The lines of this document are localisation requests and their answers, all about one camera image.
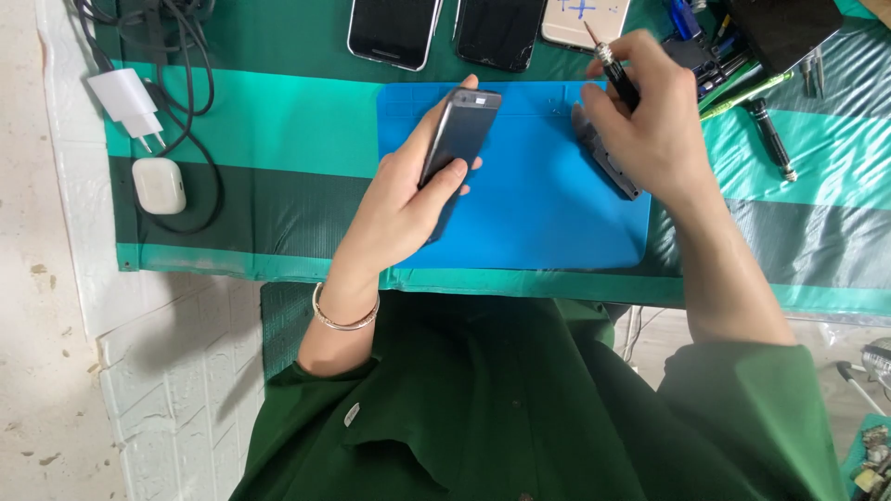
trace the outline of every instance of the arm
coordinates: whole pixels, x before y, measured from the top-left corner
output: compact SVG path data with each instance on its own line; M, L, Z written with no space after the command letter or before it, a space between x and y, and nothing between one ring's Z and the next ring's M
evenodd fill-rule
M461 86L477 88L477 78ZM356 323L374 308L378 275L408 258L433 233L439 212L462 186L467 163L455 160L418 190L424 157L439 123L441 102L421 119L396 152L380 161L378 172L340 242L328 280L319 296L319 310L335 324ZM477 159L472 168L479 168ZM356 331L337 331L313 318L300 343L297 363L308 373L327 377L359 367L372 353L374 322Z
M708 164L693 74L643 30L610 48L631 62L641 103L632 115L614 89L589 84L582 90L585 112L626 174L674 221L693 340L796 344ZM602 72L599 61L588 68L589 77Z

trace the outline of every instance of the blue silicone repair mat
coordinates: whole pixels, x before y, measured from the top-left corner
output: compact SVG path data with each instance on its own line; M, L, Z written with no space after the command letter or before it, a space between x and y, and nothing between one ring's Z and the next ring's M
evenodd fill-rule
M576 141L569 113L584 82L486 82L502 106L443 237L401 268L611 268L638 264L650 194L624 199ZM454 84L389 84L378 95L378 153L398 148Z

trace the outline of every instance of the person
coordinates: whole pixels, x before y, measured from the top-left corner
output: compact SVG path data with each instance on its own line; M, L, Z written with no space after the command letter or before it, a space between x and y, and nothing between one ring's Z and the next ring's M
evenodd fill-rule
M587 84L610 153L666 208L693 343L653 390L601 339L599 303L381 292L468 166L418 191L442 103L381 162L296 363L266 384L232 500L840 499L813 360L724 204L695 78L645 31L611 44L634 114ZM588 77L602 73L593 62ZM472 75L462 83L475 87ZM478 168L477 160L471 168Z

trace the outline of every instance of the black screwdriver handle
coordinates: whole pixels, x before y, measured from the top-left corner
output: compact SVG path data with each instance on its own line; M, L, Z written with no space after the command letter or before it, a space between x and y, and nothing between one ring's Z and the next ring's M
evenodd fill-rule
M789 154L786 153L786 147L780 141L780 135L773 126L770 115L767 114L767 101L763 97L753 100L749 104L749 109L755 115L755 122L761 128L761 134L767 142L768 152L772 156L772 160L780 167L789 165Z
M634 86L628 74L625 73L622 65L618 61L612 62L604 65L603 72L607 74L607 78L612 82L613 87L616 88L616 93L619 99L622 100L622 103L625 103L628 110L634 113L637 105L641 103L641 94L637 92L637 87Z

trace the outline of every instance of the left hand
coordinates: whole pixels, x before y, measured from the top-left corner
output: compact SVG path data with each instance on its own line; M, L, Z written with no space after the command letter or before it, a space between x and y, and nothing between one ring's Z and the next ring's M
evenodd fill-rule
M460 86L477 88L470 75ZM418 190L424 159L445 107L440 101L421 119L405 143L385 156L378 166L359 210L331 262L331 274L349 275L377 285L380 272L414 254L430 237L439 213L452 194L461 189L467 162L454 160ZM479 168L477 158L471 168Z

